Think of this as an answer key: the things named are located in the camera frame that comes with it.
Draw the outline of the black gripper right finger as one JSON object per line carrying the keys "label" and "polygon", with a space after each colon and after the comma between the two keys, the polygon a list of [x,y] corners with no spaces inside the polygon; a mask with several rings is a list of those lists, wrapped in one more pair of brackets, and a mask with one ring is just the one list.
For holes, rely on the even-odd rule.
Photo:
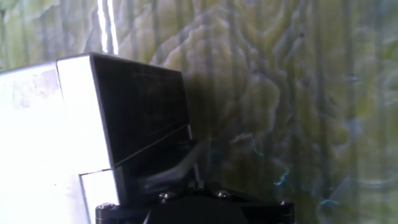
{"label": "black gripper right finger", "polygon": [[224,188],[215,182],[196,182],[195,195],[208,200],[196,203],[202,212],[199,217],[207,219],[205,223],[295,223],[293,202],[266,202],[249,194]]}

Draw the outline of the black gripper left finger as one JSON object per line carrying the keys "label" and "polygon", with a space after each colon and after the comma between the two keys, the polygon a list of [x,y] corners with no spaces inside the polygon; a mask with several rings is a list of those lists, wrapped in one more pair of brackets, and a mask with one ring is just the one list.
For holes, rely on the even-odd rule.
{"label": "black gripper left finger", "polygon": [[95,209],[95,223],[186,223],[189,218],[183,209],[187,206],[179,203],[194,192],[194,182],[180,182],[145,194],[128,205],[102,203]]}

